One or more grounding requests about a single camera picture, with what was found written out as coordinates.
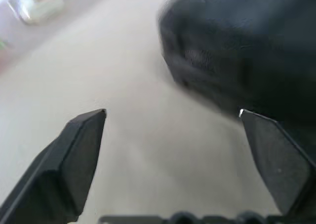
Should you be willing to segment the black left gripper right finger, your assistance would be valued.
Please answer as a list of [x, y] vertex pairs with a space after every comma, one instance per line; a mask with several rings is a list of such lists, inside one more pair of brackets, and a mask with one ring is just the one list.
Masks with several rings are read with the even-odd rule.
[[316, 128], [239, 113], [256, 168], [283, 215], [316, 214]]

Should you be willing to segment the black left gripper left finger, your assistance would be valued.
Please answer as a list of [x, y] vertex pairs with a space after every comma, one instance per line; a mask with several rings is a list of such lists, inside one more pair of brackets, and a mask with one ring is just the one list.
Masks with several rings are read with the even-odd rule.
[[105, 109], [98, 109], [66, 124], [2, 204], [2, 224], [78, 221], [94, 179], [106, 115]]

